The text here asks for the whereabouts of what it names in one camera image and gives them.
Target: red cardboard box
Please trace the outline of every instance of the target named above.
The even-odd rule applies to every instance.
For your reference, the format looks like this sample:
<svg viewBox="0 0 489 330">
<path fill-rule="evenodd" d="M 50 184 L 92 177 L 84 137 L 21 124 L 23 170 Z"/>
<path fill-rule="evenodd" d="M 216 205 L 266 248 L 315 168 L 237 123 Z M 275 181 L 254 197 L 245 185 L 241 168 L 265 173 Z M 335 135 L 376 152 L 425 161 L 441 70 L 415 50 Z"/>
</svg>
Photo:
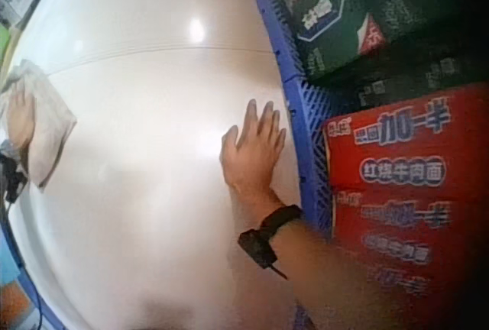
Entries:
<svg viewBox="0 0 489 330">
<path fill-rule="evenodd" d="M 323 129 L 330 182 L 486 199 L 488 122 L 485 83 L 332 118 Z"/>
<path fill-rule="evenodd" d="M 487 240 L 485 83 L 328 120 L 335 243 L 404 308 L 447 316 Z"/>
</svg>

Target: blue crate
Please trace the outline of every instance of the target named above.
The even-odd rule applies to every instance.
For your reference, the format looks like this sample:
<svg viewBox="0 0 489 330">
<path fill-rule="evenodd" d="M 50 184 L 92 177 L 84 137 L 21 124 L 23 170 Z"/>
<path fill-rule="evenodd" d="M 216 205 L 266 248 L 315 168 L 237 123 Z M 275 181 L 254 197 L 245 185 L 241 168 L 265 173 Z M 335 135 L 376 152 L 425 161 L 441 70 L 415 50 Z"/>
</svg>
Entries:
<svg viewBox="0 0 489 330">
<path fill-rule="evenodd" d="M 304 74 L 293 35 L 278 0 L 256 0 L 279 65 L 282 82 Z"/>
<path fill-rule="evenodd" d="M 315 87 L 307 82 L 280 0 L 256 2 L 277 57 L 290 112 L 304 215 L 329 237 L 332 193 L 326 169 L 322 124 L 327 118 L 348 113 L 351 106 L 346 102 L 346 97 L 342 97 L 341 91 Z M 307 314 L 299 306 L 294 328 L 304 328 L 306 320 Z"/>
</svg>

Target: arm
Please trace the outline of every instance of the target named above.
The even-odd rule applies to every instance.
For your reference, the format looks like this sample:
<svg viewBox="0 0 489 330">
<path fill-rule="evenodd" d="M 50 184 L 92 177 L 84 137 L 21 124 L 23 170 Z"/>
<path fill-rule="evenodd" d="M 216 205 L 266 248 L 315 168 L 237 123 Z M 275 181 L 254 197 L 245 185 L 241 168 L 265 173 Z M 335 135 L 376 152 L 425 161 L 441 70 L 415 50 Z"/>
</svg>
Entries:
<svg viewBox="0 0 489 330">
<path fill-rule="evenodd" d="M 260 120 L 252 100 L 241 137 L 233 126 L 223 137 L 225 181 L 236 192 L 258 227 L 284 206 L 270 188 L 272 172 L 285 141 L 280 114 L 267 103 Z M 270 240 L 294 293 L 317 328 L 329 325 L 355 329 L 401 328 L 391 302 L 358 265 L 328 244 L 305 222 L 284 225 Z"/>
</svg>

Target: white appliance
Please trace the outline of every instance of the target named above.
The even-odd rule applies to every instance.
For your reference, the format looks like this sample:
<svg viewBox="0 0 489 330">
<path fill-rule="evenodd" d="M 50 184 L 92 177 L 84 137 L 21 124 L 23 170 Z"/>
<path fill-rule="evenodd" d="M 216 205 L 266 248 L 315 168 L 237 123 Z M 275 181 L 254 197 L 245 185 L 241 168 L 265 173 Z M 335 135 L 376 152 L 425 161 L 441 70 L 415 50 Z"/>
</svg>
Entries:
<svg viewBox="0 0 489 330">
<path fill-rule="evenodd" d="M 249 99 L 288 122 L 254 0 L 41 0 L 22 59 L 78 119 L 45 191 L 11 212 L 67 328 L 292 328 L 287 283 L 236 244 L 246 221 L 219 163 Z M 274 185 L 299 204 L 290 134 Z"/>
</svg>

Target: rag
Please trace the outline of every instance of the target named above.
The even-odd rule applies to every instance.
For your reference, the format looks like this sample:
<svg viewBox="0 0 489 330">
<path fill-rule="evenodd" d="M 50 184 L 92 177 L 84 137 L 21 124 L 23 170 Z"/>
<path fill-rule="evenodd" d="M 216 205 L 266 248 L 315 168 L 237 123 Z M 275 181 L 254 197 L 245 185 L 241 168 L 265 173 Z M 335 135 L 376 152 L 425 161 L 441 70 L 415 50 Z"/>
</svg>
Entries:
<svg viewBox="0 0 489 330">
<path fill-rule="evenodd" d="M 26 94 L 35 98 L 35 128 L 28 150 L 28 177 L 44 189 L 56 168 L 76 118 L 51 85 L 47 76 L 29 60 L 22 60 L 9 73 L 0 95 L 0 118 L 4 130 L 8 124 L 8 103 L 14 85 L 22 82 Z"/>
</svg>

